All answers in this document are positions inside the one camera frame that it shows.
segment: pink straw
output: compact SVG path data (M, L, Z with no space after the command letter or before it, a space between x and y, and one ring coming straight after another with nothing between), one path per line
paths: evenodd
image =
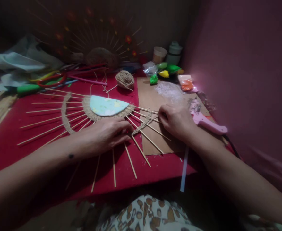
M82 79L82 78L71 76L71 75L69 75L68 78L78 79L78 80L81 80L81 81L84 81L84 82L90 82L90 83L95 83L95 84L100 84L100 85L105 85L105 86L108 85L107 83L97 82L97 81L87 80L87 79Z

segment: pink wall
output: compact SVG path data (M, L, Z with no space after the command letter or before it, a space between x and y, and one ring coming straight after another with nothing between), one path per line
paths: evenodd
M182 60L240 155L282 191L282 0L207 1Z

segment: pink glue gun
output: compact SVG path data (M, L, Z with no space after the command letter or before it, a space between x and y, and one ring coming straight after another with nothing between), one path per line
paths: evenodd
M201 105L197 101L197 99L194 99L191 102L191 105L189 107L190 113L193 115L193 120L196 125L201 125L204 128L210 130L211 132L222 135L227 133L227 128L225 126L219 126L213 122L211 122L209 119L207 119L201 112Z

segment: red table cover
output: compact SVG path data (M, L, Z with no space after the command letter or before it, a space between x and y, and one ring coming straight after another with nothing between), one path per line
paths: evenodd
M135 76L144 76L144 74L137 73ZM111 89L117 84L114 74L108 75L107 83L107 89ZM110 98L129 102L130 104L138 106L138 88L136 84L137 81L135 81L134 91L125 90L119 87L113 89L109 92ZM70 87L65 86L60 90L89 95L90 86L90 83L79 81L73 83ZM101 85L93 85L91 92L93 95L107 97L107 94L103 92L103 87ZM65 93L53 91L49 91L47 93L65 95ZM61 104L31 104L32 102L56 102L56 100L63 100L63 97L55 97L53 100L51 100L51 98L53 98L53 96L40 94L34 94L20 98L12 107L11 111L7 114L6 118L2 121L0 124L0 170L32 153L43 144L65 131L64 127L62 126L53 132L35 139L33 142L17 146L18 143L54 128L62 123L61 120L52 120L43 124L38 124L37 126L20 129L20 127L28 124L60 116L60 110L49 111L47 113L26 113L27 111L45 110L60 107ZM69 107L79 105L80 104L69 104ZM73 110L77 111L79 108L68 109L67 111L70 113L75 112ZM79 120L74 121L72 126L84 118L85 117L82 117ZM134 118L131 119L135 124L140 125L137 120ZM142 148L141 135L137 134L135 139ZM80 199L91 195L140 186L182 175L183 162L179 157L181 157L183 160L183 153L165 154L163 156L148 156L148 161L151 164L150 168L134 144L133 140L131 140L130 144L128 144L128 150L135 168L137 179L134 177L124 145L119 145L115 148L116 188L114 187L112 153L109 151L101 155L93 193L91 193L91 187L98 157L85 160L81 163L79 170L77 171L67 191L65 191L65 187L72 173L74 172L76 165L71 165L60 171L52 180L52 182L43 190L41 193L41 198L44 198L44 200L49 202L52 201L52 203L55 201L60 202L64 200ZM187 167L187 174L196 172L192 166L202 166L200 160L195 155L190 155L189 159L191 160L189 161L191 164Z

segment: right hand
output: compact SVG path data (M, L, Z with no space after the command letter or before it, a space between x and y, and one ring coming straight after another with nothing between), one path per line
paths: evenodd
M164 104L158 115L164 128L184 143L188 143L189 138L199 132L187 108Z

